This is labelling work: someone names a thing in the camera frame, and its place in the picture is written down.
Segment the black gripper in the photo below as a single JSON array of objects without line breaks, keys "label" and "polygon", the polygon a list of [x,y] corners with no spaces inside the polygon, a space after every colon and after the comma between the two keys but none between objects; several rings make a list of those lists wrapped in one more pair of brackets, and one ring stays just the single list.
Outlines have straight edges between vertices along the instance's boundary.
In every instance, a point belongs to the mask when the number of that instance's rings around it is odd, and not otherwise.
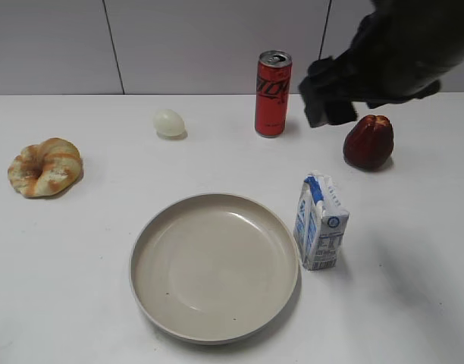
[{"label": "black gripper", "polygon": [[298,90],[311,128],[357,120],[369,108],[423,99],[464,61],[464,1],[376,1],[350,46],[314,61]]}]

